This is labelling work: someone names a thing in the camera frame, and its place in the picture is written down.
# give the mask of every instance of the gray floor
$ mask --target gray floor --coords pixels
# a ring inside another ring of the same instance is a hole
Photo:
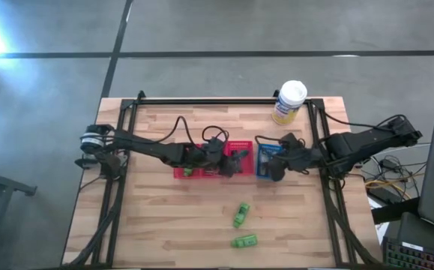
[[[124,3],[0,0],[1,42],[6,53],[111,52]],[[434,0],[135,0],[128,19],[124,52],[434,50]],[[60,263],[82,174],[78,137],[108,67],[107,58],[0,59],[0,174],[38,185],[10,204],[0,269]],[[109,95],[269,96],[293,79],[311,95],[342,95],[353,122],[403,113],[431,140],[434,56],[120,59]],[[391,154],[413,163],[427,153]]]

